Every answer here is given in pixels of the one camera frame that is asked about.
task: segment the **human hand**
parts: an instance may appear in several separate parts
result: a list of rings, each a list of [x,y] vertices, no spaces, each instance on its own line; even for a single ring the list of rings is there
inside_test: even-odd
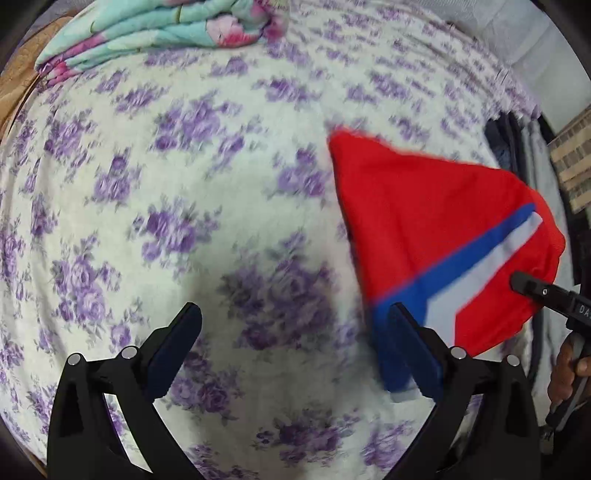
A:
[[[575,370],[573,365],[573,346],[567,338],[556,358],[556,366],[552,370],[548,396],[552,405],[558,406],[573,394]],[[591,377],[591,357],[582,358],[576,364],[576,374],[580,377]],[[591,396],[591,382],[587,385],[581,400]]]

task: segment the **floral bedsheet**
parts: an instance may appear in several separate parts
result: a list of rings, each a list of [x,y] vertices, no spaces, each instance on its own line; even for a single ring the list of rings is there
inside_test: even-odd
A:
[[[432,405],[381,387],[326,137],[494,167],[501,108],[537,114],[481,45],[370,0],[295,0],[279,43],[146,51],[35,92],[0,146],[5,423],[45,459],[68,354],[113,356],[193,301],[202,335],[155,406],[206,478],[382,478]]]

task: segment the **purple flower print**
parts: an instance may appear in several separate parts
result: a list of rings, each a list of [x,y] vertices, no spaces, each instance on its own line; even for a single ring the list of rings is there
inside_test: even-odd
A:
[[[125,205],[131,190],[139,188],[141,167],[128,167],[129,148],[117,153],[108,172],[99,167],[95,173],[95,188],[87,202],[98,204],[115,203],[115,208]]]
[[[69,120],[48,118],[49,134],[43,150],[67,167],[66,181],[72,181],[77,169],[90,160],[88,149],[81,145],[82,135],[92,133],[95,128],[95,123],[88,120],[89,115],[90,109],[74,115]]]
[[[166,237],[170,225],[171,215],[168,212],[152,212],[146,223],[146,231],[157,239]]]
[[[214,95],[192,100],[186,109],[182,103],[175,102],[164,115],[159,115],[154,148],[166,151],[178,146],[181,150],[191,150],[211,143],[221,129],[220,112],[213,105]]]
[[[131,345],[131,333],[129,326],[120,323],[111,326],[111,346],[109,349],[112,352],[121,351],[124,347]]]
[[[39,171],[39,164],[41,159],[38,158],[32,170],[29,170],[25,184],[20,188],[22,193],[33,193],[35,191],[35,183],[37,182],[37,172]]]
[[[171,137],[170,135],[161,135],[156,139],[154,142],[154,147],[156,150],[165,151],[165,150],[172,150],[176,148],[178,145],[176,139]]]
[[[41,434],[47,437],[49,433],[49,419],[51,416],[51,408],[53,406],[53,399],[56,396],[57,384],[50,384],[46,387],[39,385],[39,381],[33,382],[32,390],[27,392],[27,400],[31,404],[33,413],[41,422]]]
[[[382,471],[388,471],[396,465],[406,450],[401,438],[414,432],[412,422],[393,425],[375,420],[372,425],[371,436],[361,451],[361,457],[365,465],[375,465]]]
[[[407,13],[397,7],[379,7],[376,9],[384,20],[400,21]]]
[[[121,273],[109,265],[107,262],[103,262],[103,265],[95,271],[96,278],[103,282],[103,285],[110,291],[119,291],[119,283],[121,282]]]
[[[21,108],[21,111],[18,113],[15,120],[20,124],[23,124],[27,121],[27,117],[29,116],[29,109],[26,107]]]
[[[402,54],[404,54],[404,53],[408,52],[408,46],[407,46],[407,45],[405,45],[405,44],[402,42],[402,39],[401,39],[401,38],[397,38],[396,40],[394,40],[394,41],[392,42],[392,48],[393,48],[394,50],[397,50],[397,51],[399,51],[399,52],[400,52],[400,53],[402,53]]]
[[[460,135],[456,131],[452,130],[452,128],[451,128],[451,126],[449,124],[449,121],[446,118],[442,118],[441,119],[440,126],[441,126],[441,131],[447,137],[451,138],[452,140],[459,140]]]
[[[306,408],[300,414],[288,414],[289,421],[273,420],[276,432],[259,429],[252,446],[256,450],[280,448],[279,458],[286,466],[302,460],[329,466],[342,446],[342,439],[353,435],[357,416],[334,417],[330,410]]]
[[[324,51],[324,53],[326,54],[326,58],[329,60],[337,60],[337,61],[341,61],[343,62],[345,65],[350,65],[352,63],[357,63],[358,60],[354,59],[353,57],[351,57],[350,55],[337,50],[335,48],[330,48],[330,47],[318,47],[317,51]]]
[[[39,319],[37,319],[37,323],[39,324],[39,338],[35,340],[37,351],[41,350],[48,355],[54,355],[57,351],[56,344],[59,341],[58,334],[49,327],[41,325]]]
[[[378,21],[374,18],[353,11],[346,14],[341,14],[341,17],[343,17],[345,24],[349,27],[357,27],[361,28],[362,30],[367,30],[371,25],[378,23]]]
[[[80,322],[95,325],[105,318],[105,299],[102,290],[93,286],[76,296],[76,317]]]
[[[177,374],[168,396],[173,404],[190,410],[199,405],[199,385],[191,378]]]
[[[125,432],[129,431],[129,427],[127,426],[127,422],[125,421],[125,417],[123,416],[123,412],[119,409],[117,404],[112,398],[109,398],[107,401],[107,410],[109,410],[109,416],[111,417],[111,421],[113,423],[113,428],[117,432],[119,438],[125,434]]]
[[[54,261],[51,268],[53,276],[54,291],[59,295],[65,295],[68,289],[67,283],[70,280],[70,266],[66,261]]]
[[[12,411],[14,413],[19,412],[22,407],[22,402],[18,398],[17,389],[15,387],[11,387],[10,389],[10,402],[12,403]]]
[[[308,90],[308,87],[297,79],[272,77],[271,80],[259,80],[253,89],[260,88],[265,89],[268,101],[294,103],[296,109],[320,98],[319,93]]]
[[[144,317],[142,314],[142,302],[140,299],[136,299],[132,306],[125,309],[123,317],[119,323],[114,323],[109,326],[109,338],[111,344],[109,345],[109,351],[111,353],[118,353],[128,345],[141,343],[141,339],[136,337],[131,338],[130,325],[144,325],[149,323],[150,319]]]
[[[199,337],[175,377],[165,402],[196,413],[214,413],[222,422],[236,420],[230,412],[232,398],[242,397],[238,387],[238,371],[232,367],[214,372],[207,337]]]
[[[365,92],[363,85],[360,83],[349,87],[347,90],[347,100],[351,100],[355,103],[371,103],[372,105],[378,104],[378,99],[374,95],[370,95]]]
[[[401,83],[396,82],[389,73],[382,75],[373,70],[370,72],[369,77],[376,91],[383,97],[393,98],[403,102],[409,100],[411,97],[410,91]]]
[[[144,83],[135,89],[131,89],[127,94],[118,95],[113,102],[116,104],[115,112],[129,113],[130,116],[134,116],[137,112],[158,100],[166,92],[168,92],[168,89]]]
[[[378,57],[378,59],[375,61],[375,63],[377,65],[385,65],[388,68],[391,68],[393,70],[399,70],[399,69],[404,69],[404,70],[409,70],[411,72],[418,72],[419,71],[419,67],[418,65],[416,65],[415,63],[406,60],[404,57],[398,56],[396,57],[396,60],[392,61],[392,60],[388,60],[386,57]]]
[[[146,242],[142,245],[142,257],[148,263],[159,258],[161,253],[162,247],[158,242]]]
[[[417,80],[407,77],[406,81],[411,87],[418,90],[419,92],[423,92],[428,97],[435,98],[435,92],[428,89],[427,87],[425,87],[422,83],[418,82]]]
[[[29,444],[29,442],[31,441],[29,434],[20,427],[18,422],[12,417],[12,415],[8,411],[4,410],[2,412],[2,419],[4,420],[4,423],[6,424],[8,430],[10,430],[10,433],[12,433],[12,435],[15,438],[22,441],[24,445]]]
[[[297,150],[294,166],[278,161],[275,168],[280,169],[277,175],[276,193],[303,196],[309,199],[319,198],[321,204],[324,204],[326,184],[331,174],[318,168],[313,145]]]
[[[199,244],[207,244],[212,240],[212,233],[219,229],[218,218],[221,209],[205,212],[199,218],[195,205],[187,206],[184,200],[176,198],[172,204],[163,199],[161,210],[154,205],[148,208],[148,219],[136,217],[129,231],[130,238],[149,236],[142,245],[142,257],[148,263],[160,259],[163,268],[173,267],[174,276],[186,272],[189,267],[187,255],[191,254]],[[171,260],[176,257],[176,265]]]
[[[425,145],[431,137],[429,130],[422,128],[421,125],[414,123],[406,116],[391,116],[389,122],[395,127],[398,127],[400,135],[407,142],[412,141],[415,144]]]
[[[159,48],[148,53],[144,60],[147,67],[176,67],[184,70],[197,63],[206,54],[196,53],[194,48]]]
[[[246,470],[239,465],[233,465],[231,470],[223,471],[220,469],[214,457],[218,455],[209,445],[194,445],[187,452],[187,457],[191,460],[195,468],[207,480],[229,480],[232,478],[241,480],[260,480],[259,473]]]
[[[65,322],[69,322],[74,318],[74,314],[70,309],[70,303],[67,300],[63,300],[57,307],[57,310],[61,316],[61,318]]]
[[[0,278],[13,290],[17,280],[17,259],[24,255],[25,242],[18,235],[20,218],[0,229]]]
[[[15,157],[15,162],[11,166],[12,173],[18,174],[19,169],[27,163],[29,143],[36,133],[35,122],[33,120],[26,120],[12,146],[12,155]]]
[[[220,66],[217,62],[213,62],[210,75],[212,77],[228,77],[230,75],[242,77],[246,75],[247,72],[248,64],[243,60],[243,58],[239,56],[233,56],[230,57],[225,67]]]
[[[31,204],[31,235],[35,240],[46,233],[52,233],[57,225],[57,216],[46,205],[45,198],[39,193]]]
[[[233,275],[224,276],[223,280],[224,286],[221,287],[220,292],[230,302],[230,317],[233,316],[234,311],[240,311],[245,316],[256,316],[262,310],[264,300],[261,297],[261,289],[264,278],[258,272],[256,265],[238,268]]]
[[[286,59],[298,67],[306,67],[312,64],[310,55],[285,38],[267,45],[267,55],[273,59]]]
[[[210,413],[223,411],[229,404],[228,393],[217,382],[208,382],[199,389],[199,403]]]
[[[309,350],[328,341],[335,314],[324,292],[332,273],[325,265],[318,270],[303,265],[305,245],[306,237],[296,232],[276,249],[267,249],[277,265],[267,275],[259,268],[258,254],[240,250],[238,268],[222,276],[218,292],[226,299],[228,316],[244,322],[236,348]]]
[[[453,102],[457,102],[463,98],[462,90],[459,87],[456,87],[452,82],[446,83],[443,88],[443,95]]]
[[[240,152],[244,148],[244,136],[242,135],[231,135],[226,137],[220,143],[217,153],[222,157],[233,157],[236,153]]]
[[[87,259],[79,257],[70,269],[70,282],[73,290],[88,290],[96,278],[94,269]]]
[[[46,90],[48,92],[48,94],[47,94],[47,98],[43,102],[43,105],[53,105],[56,102],[56,100],[60,97],[60,94],[61,94],[61,91],[63,90],[63,88],[64,88],[63,85],[59,85],[55,88],[51,88],[49,90]]]
[[[157,130],[151,147],[161,152],[172,149],[194,152],[218,142],[206,179],[229,167],[237,153],[246,146],[246,134],[262,132],[262,129],[255,132],[251,128],[253,124],[260,123],[258,117],[241,126],[238,132],[228,132],[222,125],[223,117],[237,116],[242,105],[229,101],[216,105],[215,96],[214,90],[198,100],[191,100],[188,105],[180,100],[174,102],[167,112],[156,118]]]
[[[64,258],[54,260],[51,268],[54,291],[60,298],[53,316],[63,320],[68,329],[70,325],[82,328],[91,342],[104,331],[102,322],[112,317],[103,289],[118,290],[121,279],[121,274],[107,262],[100,268],[92,265],[97,244],[98,239],[91,235],[82,239],[79,246],[64,246]]]
[[[269,331],[270,325],[262,325],[258,322],[248,322],[248,327],[242,331],[242,339],[253,350],[265,350],[277,345],[278,338]]]
[[[445,111],[447,117],[453,120],[455,126],[465,132],[469,132],[470,129],[479,122],[479,119],[468,111],[463,115],[457,106],[450,107],[449,105],[446,105]]]
[[[0,328],[0,367],[9,371],[13,367],[18,367],[25,359],[23,347],[12,340],[10,333],[4,328]]]
[[[110,78],[107,79],[106,77],[103,77],[101,82],[95,88],[95,92],[96,93],[105,93],[105,92],[113,93],[115,90],[117,90],[117,87],[121,83],[121,80],[125,81],[125,80],[127,80],[127,77],[128,77],[128,74],[127,74],[126,69],[115,70],[113,72],[113,75],[110,76]]]

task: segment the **teal floral blanket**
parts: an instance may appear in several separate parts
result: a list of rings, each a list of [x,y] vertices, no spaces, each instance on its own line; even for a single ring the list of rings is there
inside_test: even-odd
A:
[[[52,86],[146,48],[275,41],[287,14],[287,0],[97,0],[49,42],[35,68]]]

